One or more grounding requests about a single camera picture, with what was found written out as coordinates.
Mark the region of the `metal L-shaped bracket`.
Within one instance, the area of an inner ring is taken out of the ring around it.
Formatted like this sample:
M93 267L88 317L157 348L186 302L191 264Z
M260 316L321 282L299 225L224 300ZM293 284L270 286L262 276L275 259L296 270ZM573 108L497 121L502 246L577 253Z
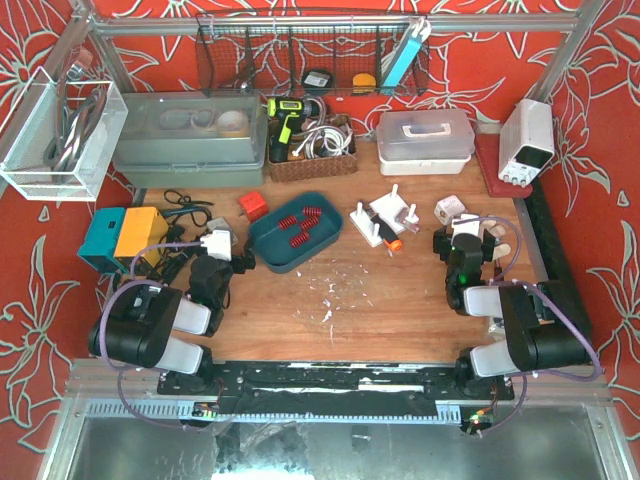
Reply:
M418 233L420 230L420 227L417 223L415 222L411 222L407 219L407 216L405 213L400 212L397 217L396 217L396 222L399 223L400 225L402 225L407 231L410 231L412 233Z

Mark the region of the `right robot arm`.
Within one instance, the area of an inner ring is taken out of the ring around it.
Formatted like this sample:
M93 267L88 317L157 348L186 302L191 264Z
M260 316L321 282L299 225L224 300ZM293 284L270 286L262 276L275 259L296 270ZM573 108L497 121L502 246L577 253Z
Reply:
M485 281L482 267L495 252L489 232L471 233L463 221L433 234L433 252L446 265L444 290L459 315L496 320L504 338L460 352L456 387L473 395L501 377L546 373L581 382L596 380L602 366L591 344L591 323L558 281L506 281L502 272Z

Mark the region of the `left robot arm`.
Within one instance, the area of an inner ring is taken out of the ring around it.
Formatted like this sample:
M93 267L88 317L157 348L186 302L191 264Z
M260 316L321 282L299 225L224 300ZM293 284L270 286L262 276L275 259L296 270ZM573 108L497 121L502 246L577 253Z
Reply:
M119 370L133 366L185 375L202 373L212 362L210 350L174 333L213 337L230 305L232 277L255 266L255 255L246 248L229 261L197 256L186 292L154 280L125 283L91 330L89 352Z

